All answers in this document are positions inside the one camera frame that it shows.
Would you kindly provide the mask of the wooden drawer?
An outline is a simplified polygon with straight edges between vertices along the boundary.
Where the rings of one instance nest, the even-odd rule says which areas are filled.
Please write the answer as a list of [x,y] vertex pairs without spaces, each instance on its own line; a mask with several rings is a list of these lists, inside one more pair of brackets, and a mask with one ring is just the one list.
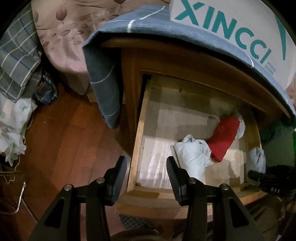
[[[223,92],[185,80],[154,76],[144,88],[137,133],[133,143],[126,191],[116,203],[122,215],[156,219],[184,219],[188,209],[175,200],[166,168],[175,156],[174,144],[186,135],[206,140],[220,118],[244,102]],[[203,182],[230,185],[243,204],[264,196],[247,182],[247,153],[261,146],[255,120],[244,118],[246,129],[235,140],[222,162],[211,162]]]

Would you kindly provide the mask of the white small underwear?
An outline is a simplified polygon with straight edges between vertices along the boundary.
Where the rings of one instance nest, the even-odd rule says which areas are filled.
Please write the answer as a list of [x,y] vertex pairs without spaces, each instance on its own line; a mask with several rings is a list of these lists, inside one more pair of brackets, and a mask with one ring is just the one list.
[[205,140],[187,135],[181,142],[174,144],[178,165],[185,169],[190,177],[205,183],[205,171],[212,164],[211,150]]

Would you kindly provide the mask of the floral white underwear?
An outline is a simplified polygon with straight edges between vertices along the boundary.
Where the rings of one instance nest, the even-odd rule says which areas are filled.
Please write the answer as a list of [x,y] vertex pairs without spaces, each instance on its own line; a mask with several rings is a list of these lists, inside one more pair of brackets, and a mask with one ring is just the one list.
[[239,120],[239,122],[240,122],[239,127],[237,129],[237,134],[236,134],[236,137],[235,137],[237,140],[239,140],[244,135],[244,132],[245,132],[245,122],[243,120],[242,115],[238,111],[234,111],[233,112],[233,116],[236,117]]

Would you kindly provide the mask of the light blue striped sock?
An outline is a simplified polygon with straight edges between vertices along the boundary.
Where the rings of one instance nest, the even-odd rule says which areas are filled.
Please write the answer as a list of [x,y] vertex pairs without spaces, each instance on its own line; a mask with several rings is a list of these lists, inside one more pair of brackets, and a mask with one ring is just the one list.
[[256,147],[247,153],[246,172],[255,171],[258,173],[266,172],[266,158],[262,148]]

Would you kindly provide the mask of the plaid slipper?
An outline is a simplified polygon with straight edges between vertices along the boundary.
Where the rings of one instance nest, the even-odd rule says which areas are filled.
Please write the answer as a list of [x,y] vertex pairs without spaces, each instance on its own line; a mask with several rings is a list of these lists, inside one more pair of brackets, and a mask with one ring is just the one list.
[[119,219],[127,230],[133,230],[137,228],[152,228],[151,223],[143,218],[119,214]]

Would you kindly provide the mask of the red sock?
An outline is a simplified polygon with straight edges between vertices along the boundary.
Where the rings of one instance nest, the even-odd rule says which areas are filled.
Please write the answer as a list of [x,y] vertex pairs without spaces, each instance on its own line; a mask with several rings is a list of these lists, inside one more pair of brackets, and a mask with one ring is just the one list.
[[234,116],[225,116],[218,123],[213,135],[206,141],[211,158],[215,162],[222,162],[227,150],[235,140],[240,121]]

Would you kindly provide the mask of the dark blue plastic bag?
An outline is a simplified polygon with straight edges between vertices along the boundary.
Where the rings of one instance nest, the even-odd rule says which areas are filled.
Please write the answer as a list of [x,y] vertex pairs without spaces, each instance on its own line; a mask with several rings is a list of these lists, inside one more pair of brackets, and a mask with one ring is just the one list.
[[58,98],[58,89],[54,82],[47,76],[42,75],[34,93],[37,102],[51,106]]

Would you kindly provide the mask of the wooden nightstand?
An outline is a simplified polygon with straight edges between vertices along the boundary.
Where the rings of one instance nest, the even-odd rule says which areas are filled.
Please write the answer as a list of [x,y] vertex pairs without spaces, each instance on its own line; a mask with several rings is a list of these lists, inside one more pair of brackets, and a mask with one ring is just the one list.
[[295,118],[279,94],[263,82],[263,77],[245,64],[220,53],[185,43],[164,40],[114,38],[103,44],[119,52],[121,84],[124,88],[128,124],[128,148],[133,150],[144,88],[149,76],[159,75],[207,86],[254,106],[265,113],[260,122],[280,120],[293,125]]

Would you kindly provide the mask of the white crumpled cloth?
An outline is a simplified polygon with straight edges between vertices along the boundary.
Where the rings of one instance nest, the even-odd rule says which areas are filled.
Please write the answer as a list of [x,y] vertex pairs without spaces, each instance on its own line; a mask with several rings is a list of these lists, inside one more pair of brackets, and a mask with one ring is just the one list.
[[1,153],[11,166],[18,156],[25,154],[27,146],[23,143],[28,121],[37,105],[32,98],[20,98],[12,102],[1,94]]

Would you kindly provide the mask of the blue checked cloth cover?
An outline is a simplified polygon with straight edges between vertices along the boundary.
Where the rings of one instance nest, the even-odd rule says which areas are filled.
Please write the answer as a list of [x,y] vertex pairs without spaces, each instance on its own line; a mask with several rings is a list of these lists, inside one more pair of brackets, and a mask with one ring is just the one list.
[[142,6],[105,23],[87,39],[83,46],[90,83],[102,117],[110,128],[118,127],[123,96],[120,81],[116,78],[119,73],[116,63],[118,56],[114,51],[102,46],[102,43],[110,37],[167,37],[229,56],[259,73],[263,77],[263,82],[270,85],[279,94],[284,104],[288,105],[292,114],[295,114],[286,89],[283,89],[263,67],[246,53],[213,33],[173,22],[170,18],[170,8],[167,6]]

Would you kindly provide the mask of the white XINCCI shoe box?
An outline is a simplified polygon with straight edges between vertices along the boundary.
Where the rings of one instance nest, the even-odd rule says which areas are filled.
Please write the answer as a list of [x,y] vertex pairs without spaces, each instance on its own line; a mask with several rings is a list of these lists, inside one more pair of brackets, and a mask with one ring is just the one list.
[[295,78],[295,43],[262,1],[171,1],[170,16],[233,44],[283,89]]

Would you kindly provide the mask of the grey plaid blanket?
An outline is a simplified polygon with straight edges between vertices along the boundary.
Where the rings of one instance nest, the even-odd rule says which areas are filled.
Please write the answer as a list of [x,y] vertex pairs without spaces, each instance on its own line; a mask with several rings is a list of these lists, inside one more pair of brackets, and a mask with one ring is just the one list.
[[27,4],[1,38],[1,93],[13,102],[30,98],[42,78],[39,37]]

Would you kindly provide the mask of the floral beige bedsheet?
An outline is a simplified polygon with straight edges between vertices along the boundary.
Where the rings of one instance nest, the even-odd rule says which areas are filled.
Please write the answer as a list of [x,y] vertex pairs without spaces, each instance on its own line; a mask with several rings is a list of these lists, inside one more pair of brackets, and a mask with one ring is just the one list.
[[89,78],[82,46],[99,27],[146,5],[168,6],[170,1],[44,0],[32,1],[37,34],[51,64],[71,89],[84,95]]

